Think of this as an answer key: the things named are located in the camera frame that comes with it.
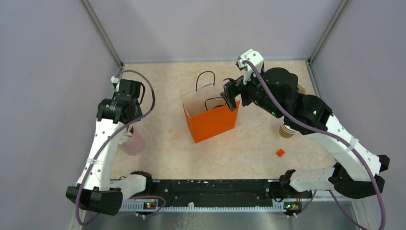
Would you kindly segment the orange paper bag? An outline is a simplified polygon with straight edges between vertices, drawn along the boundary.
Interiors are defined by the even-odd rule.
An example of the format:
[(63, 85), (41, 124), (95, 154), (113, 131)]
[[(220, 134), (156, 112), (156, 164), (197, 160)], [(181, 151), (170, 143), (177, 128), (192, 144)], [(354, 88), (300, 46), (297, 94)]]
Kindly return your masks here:
[[(211, 73), (212, 86), (198, 85), (199, 78)], [(236, 98), (237, 108), (231, 112), (225, 100), (220, 96), (223, 82), (215, 80), (215, 73), (210, 70), (201, 72), (195, 82), (195, 88), (181, 96), (186, 123), (195, 143), (202, 142), (233, 129), (236, 125), (240, 107), (240, 97)]]

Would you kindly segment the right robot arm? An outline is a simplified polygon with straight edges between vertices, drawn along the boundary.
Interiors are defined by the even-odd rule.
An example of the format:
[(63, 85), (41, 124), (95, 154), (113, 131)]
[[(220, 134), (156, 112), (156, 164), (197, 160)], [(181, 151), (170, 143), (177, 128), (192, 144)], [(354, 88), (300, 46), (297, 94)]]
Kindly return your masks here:
[(308, 190), (332, 190), (360, 199), (383, 191), (385, 181), (379, 173), (389, 167), (386, 155), (369, 152), (340, 124), (321, 98), (300, 93), (297, 75), (284, 68), (264, 70), (261, 75), (291, 116), (285, 117), (283, 124), (317, 142), (336, 160), (334, 165), (322, 169), (288, 170), (279, 179), (284, 196), (294, 197)]

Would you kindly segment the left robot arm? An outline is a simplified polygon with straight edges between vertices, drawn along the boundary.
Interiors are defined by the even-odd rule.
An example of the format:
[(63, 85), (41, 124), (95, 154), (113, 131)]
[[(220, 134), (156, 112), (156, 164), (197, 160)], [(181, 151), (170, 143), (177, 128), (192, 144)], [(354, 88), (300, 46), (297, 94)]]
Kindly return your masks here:
[(121, 180), (111, 180), (116, 151), (129, 132), (129, 123), (142, 116), (139, 102), (144, 97), (145, 86), (134, 80), (117, 80), (118, 89), (113, 98), (98, 105), (96, 129), (84, 170), (76, 185), (69, 186), (66, 197), (78, 202), (82, 210), (114, 216), (124, 200), (138, 194), (148, 198), (154, 186), (150, 174), (133, 172)]

